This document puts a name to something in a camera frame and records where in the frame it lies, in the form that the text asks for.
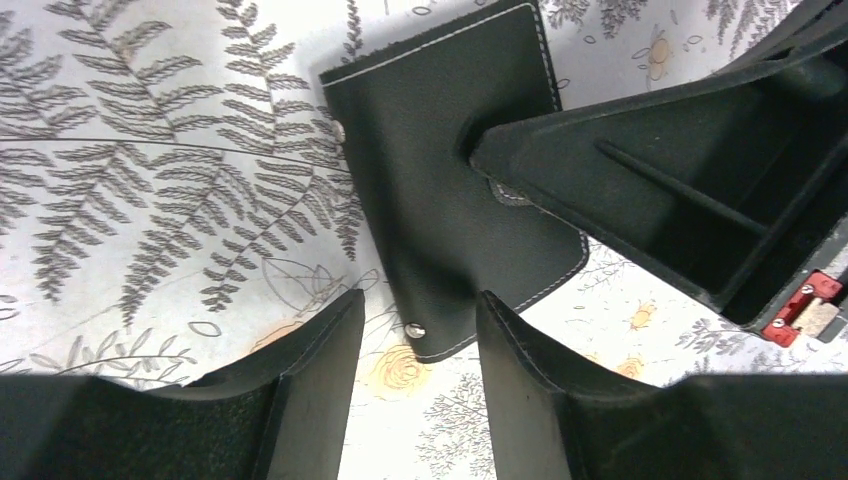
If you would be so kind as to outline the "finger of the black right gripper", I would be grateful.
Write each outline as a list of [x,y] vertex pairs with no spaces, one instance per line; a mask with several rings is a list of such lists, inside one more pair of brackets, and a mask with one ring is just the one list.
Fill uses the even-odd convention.
[[472,166],[754,328],[847,223],[847,7],[704,79],[488,130]]

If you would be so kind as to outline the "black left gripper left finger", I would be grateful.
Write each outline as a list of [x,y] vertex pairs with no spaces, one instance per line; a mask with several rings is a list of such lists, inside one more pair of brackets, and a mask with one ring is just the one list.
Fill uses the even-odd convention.
[[365,322],[352,289],[185,386],[1,379],[5,479],[334,479]]

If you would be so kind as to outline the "black blue card holder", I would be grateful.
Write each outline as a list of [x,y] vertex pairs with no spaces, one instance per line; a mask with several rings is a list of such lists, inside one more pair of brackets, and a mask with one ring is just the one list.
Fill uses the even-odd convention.
[[494,2],[320,82],[418,361],[474,342],[479,291],[523,311],[584,267],[582,232],[470,163],[486,130],[561,107],[536,2]]

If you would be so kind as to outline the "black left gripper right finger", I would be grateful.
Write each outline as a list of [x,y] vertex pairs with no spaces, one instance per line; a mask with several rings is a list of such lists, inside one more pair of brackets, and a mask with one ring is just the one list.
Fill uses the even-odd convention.
[[843,375],[695,375],[655,387],[476,304],[501,479],[843,479]]

